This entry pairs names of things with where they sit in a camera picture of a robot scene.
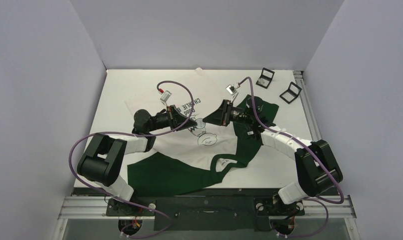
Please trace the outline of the round blue pin badge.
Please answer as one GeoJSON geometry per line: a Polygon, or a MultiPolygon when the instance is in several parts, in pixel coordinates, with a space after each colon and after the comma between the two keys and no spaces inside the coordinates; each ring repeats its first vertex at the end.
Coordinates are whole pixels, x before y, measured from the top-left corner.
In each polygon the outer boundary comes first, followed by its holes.
{"type": "Polygon", "coordinates": [[[203,122],[198,122],[197,123],[197,128],[198,129],[202,129],[204,127],[204,123],[203,122]]]}

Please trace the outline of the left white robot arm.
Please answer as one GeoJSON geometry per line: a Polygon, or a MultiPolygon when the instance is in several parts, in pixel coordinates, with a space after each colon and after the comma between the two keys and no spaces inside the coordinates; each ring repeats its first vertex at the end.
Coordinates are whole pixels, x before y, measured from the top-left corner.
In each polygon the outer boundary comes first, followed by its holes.
{"type": "Polygon", "coordinates": [[[119,209],[126,215],[137,212],[139,201],[132,197],[134,189],[120,176],[124,156],[149,152],[156,141],[151,134],[153,131],[165,128],[181,131],[198,125],[195,120],[181,114],[175,105],[167,106],[156,115],[139,109],[133,118],[131,135],[96,133],[77,165],[79,175],[96,183],[111,196],[121,198],[119,209]]]}

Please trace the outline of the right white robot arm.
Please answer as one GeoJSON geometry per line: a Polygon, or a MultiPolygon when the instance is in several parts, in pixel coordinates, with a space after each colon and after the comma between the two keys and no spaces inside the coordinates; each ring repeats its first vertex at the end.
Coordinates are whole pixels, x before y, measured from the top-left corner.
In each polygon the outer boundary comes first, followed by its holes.
{"type": "Polygon", "coordinates": [[[269,121],[264,112],[264,101],[257,96],[249,97],[245,107],[234,106],[231,100],[223,100],[219,108],[203,118],[203,122],[226,127],[240,124],[247,128],[246,134],[290,159],[296,166],[297,180],[278,191],[271,200],[272,209],[283,214],[292,203],[320,194],[343,180],[342,171],[331,150],[323,139],[306,140],[288,133],[269,121]]]}

